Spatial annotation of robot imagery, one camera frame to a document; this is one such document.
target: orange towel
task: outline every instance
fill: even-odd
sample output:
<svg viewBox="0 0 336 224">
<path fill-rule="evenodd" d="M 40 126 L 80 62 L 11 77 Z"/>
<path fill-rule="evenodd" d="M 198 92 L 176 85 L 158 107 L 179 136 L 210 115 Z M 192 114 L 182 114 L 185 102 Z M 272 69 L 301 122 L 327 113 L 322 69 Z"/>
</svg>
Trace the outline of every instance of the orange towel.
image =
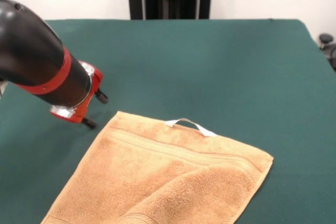
<svg viewBox="0 0 336 224">
<path fill-rule="evenodd" d="M 272 161 L 226 137 L 118 112 L 42 223 L 234 223 Z"/>
</svg>

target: green table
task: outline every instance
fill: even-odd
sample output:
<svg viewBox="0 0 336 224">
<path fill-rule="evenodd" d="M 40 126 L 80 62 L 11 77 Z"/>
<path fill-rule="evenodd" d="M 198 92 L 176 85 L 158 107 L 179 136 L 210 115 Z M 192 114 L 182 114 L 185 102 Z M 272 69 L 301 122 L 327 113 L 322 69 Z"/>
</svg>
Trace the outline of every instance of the green table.
<svg viewBox="0 0 336 224">
<path fill-rule="evenodd" d="M 104 73 L 95 130 L 9 85 L 0 100 L 0 223 L 39 223 L 118 111 L 181 117 L 274 156 L 238 223 L 335 223 L 336 76 L 297 20 L 50 21 Z"/>
</svg>

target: black chair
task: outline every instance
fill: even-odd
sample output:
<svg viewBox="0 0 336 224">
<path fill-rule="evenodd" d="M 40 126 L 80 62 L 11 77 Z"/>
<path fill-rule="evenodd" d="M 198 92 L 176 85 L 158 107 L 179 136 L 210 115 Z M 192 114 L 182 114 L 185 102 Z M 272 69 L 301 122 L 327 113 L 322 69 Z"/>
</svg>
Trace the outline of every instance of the black chair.
<svg viewBox="0 0 336 224">
<path fill-rule="evenodd" d="M 331 67 L 336 71 L 336 43 L 332 43 L 334 38 L 330 34 L 321 34 L 319 39 L 320 49 L 325 54 Z"/>
</svg>

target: green tablecloth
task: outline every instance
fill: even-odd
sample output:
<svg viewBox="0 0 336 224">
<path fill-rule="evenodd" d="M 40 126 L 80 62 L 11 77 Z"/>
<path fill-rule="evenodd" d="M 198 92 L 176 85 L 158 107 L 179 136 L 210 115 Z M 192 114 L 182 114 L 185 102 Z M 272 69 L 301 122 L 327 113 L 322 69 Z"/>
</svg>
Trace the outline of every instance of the green tablecloth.
<svg viewBox="0 0 336 224">
<path fill-rule="evenodd" d="M 1 224 L 39 223 L 117 110 L 186 117 L 273 155 L 238 223 L 335 223 L 336 76 L 301 22 L 49 23 L 75 57 L 102 70 L 110 101 L 92 101 L 99 127 L 89 130 L 8 86 L 0 100 Z"/>
</svg>

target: white towel loop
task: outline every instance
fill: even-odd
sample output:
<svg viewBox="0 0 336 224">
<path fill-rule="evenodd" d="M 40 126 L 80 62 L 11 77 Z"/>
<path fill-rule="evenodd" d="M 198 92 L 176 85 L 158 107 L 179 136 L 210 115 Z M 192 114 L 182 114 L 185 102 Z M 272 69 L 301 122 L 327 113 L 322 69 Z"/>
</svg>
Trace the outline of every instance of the white towel loop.
<svg viewBox="0 0 336 224">
<path fill-rule="evenodd" d="M 188 122 L 188 123 L 192 123 L 194 124 L 198 130 L 204 135 L 204 136 L 217 136 L 215 133 L 211 132 L 211 131 L 208 131 L 206 128 L 203 128 L 202 126 L 200 126 L 199 124 L 197 123 L 194 123 L 192 121 L 190 121 L 189 119 L 187 118 L 181 118 L 181 119 L 177 119 L 177 120 L 171 120 L 171 121 L 166 121 L 165 124 L 170 126 L 170 127 L 173 127 L 176 123 L 178 123 L 179 121 L 184 121 L 184 122 Z"/>
</svg>

